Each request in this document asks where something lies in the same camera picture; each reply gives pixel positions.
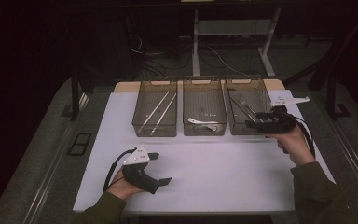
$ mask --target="person's left hand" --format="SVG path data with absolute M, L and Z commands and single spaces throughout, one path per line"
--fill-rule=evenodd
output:
M 109 188 L 106 190 L 106 192 L 109 192 L 125 201 L 128 198 L 130 198 L 130 196 L 132 196 L 133 194 L 136 194 L 139 192 L 144 192 L 144 190 L 142 190 L 136 186 L 133 186 L 132 184 L 127 182 L 124 179 L 122 170 L 123 170 L 123 167 L 121 167 L 118 170 L 117 174 L 113 178 L 113 181 L 112 181 L 113 184 L 111 184 L 109 186 Z

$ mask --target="table surface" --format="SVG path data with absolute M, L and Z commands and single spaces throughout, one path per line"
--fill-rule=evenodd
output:
M 261 135 L 184 136 L 182 88 L 178 83 L 176 137 L 137 137 L 131 125 L 139 82 L 118 83 L 107 103 L 96 141 L 77 194 L 74 211 L 93 206 L 103 193 L 109 168 L 125 150 L 145 145 L 159 153 L 145 168 L 160 179 L 172 177 L 156 194 L 140 193 L 128 199 L 124 214 L 272 214 L 294 208 L 294 164 L 274 139 Z M 279 80 L 266 80 L 271 100 L 292 97 Z M 289 113 L 301 117 L 296 105 Z M 334 181 L 316 147 L 317 161 Z

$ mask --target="metal stand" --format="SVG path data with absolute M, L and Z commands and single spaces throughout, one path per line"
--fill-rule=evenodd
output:
M 358 31 L 358 22 L 355 23 L 349 31 L 343 31 L 343 35 L 338 35 L 334 40 L 332 46 L 324 55 L 324 57 L 317 63 L 307 67 L 301 72 L 292 77 L 287 78 L 283 84 L 285 86 L 295 82 L 296 80 L 306 76 L 310 72 L 316 70 L 308 87 L 311 91 L 319 91 L 327 80 L 327 100 L 326 110 L 332 120 L 337 120 L 339 117 L 350 117 L 351 114 L 343 104 L 338 104 L 340 112 L 336 112 L 336 84 L 337 77 L 332 73 L 337 61 L 343 54 L 345 48 L 349 45 L 356 32 Z
M 271 63 L 269 62 L 269 56 L 267 56 L 267 52 L 269 51 L 269 45 L 271 43 L 272 37 L 274 36 L 275 27 L 277 26 L 280 13 L 281 13 L 281 8 L 277 7 L 272 17 L 272 21 L 269 24 L 266 43 L 264 44 L 263 48 L 258 49 L 258 53 L 260 54 L 261 61 L 263 62 L 264 67 L 266 68 L 267 76 L 269 77 L 275 77 L 275 72 L 272 69 Z
M 199 21 L 199 12 L 195 10 L 194 16 L 194 39 L 193 39 L 193 76 L 197 77 L 200 75 L 200 62 L 198 53 L 198 37 L 199 35 L 267 35 L 266 42 L 262 48 L 258 49 L 261 60 L 267 71 L 269 77 L 275 77 L 272 65 L 269 62 L 267 52 L 269 51 L 269 45 L 274 35 L 275 27 L 278 23 L 281 8 L 277 7 L 274 11 L 271 20 L 260 20 L 260 23 L 268 23 L 265 29 L 258 28 L 257 33 L 253 31 L 247 31 L 245 26 L 251 26 L 252 21 Z

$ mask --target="black strap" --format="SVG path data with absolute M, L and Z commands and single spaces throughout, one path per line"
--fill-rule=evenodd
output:
M 121 158 L 123 158 L 123 156 L 125 156 L 128 153 L 133 153 L 135 151 L 135 149 L 131 149 L 131 150 L 127 150 L 123 153 L 121 153 L 121 155 L 116 159 L 115 162 L 113 162 L 112 166 L 110 167 L 109 172 L 107 173 L 106 179 L 105 179 L 105 183 L 103 185 L 103 191 L 106 191 L 109 187 L 110 187 L 110 179 L 112 178 L 112 174 L 116 169 L 117 163 L 121 160 Z
M 308 143 L 308 147 L 310 148 L 310 153 L 312 154 L 312 156 L 316 159 L 315 156 L 315 146 L 313 145 L 313 139 L 311 138 L 310 134 L 308 133 L 307 129 L 304 127 L 304 125 L 299 122 L 298 120 L 296 120 L 296 124 L 298 125 L 298 127 L 301 129 L 301 131 L 303 132 L 305 139 L 307 140 Z

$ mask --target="wire mesh bin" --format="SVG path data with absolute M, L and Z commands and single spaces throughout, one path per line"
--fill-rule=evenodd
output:
M 219 77 L 185 77 L 183 80 L 185 136 L 222 136 L 227 115 Z
M 177 80 L 149 78 L 141 82 L 132 125 L 138 137 L 175 137 Z
M 246 120 L 257 120 L 255 113 L 269 112 L 270 99 L 263 79 L 226 77 L 225 98 L 227 116 L 232 135 L 258 135 L 246 126 Z

